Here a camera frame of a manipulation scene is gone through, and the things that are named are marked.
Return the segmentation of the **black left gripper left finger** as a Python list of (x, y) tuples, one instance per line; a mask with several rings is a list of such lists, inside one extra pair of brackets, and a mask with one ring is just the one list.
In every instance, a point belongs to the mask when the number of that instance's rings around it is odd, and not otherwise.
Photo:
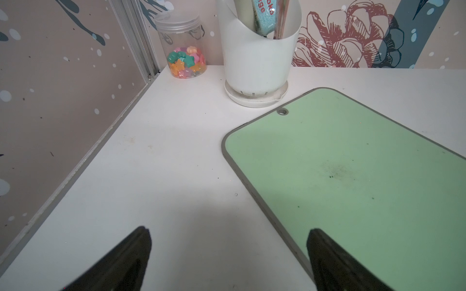
[(64, 290), (139, 291), (151, 248), (149, 229), (139, 226)]

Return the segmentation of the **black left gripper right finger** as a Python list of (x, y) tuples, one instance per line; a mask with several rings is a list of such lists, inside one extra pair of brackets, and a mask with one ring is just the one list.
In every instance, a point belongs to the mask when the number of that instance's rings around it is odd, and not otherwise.
[(310, 230), (307, 250), (319, 291), (391, 290), (321, 229)]

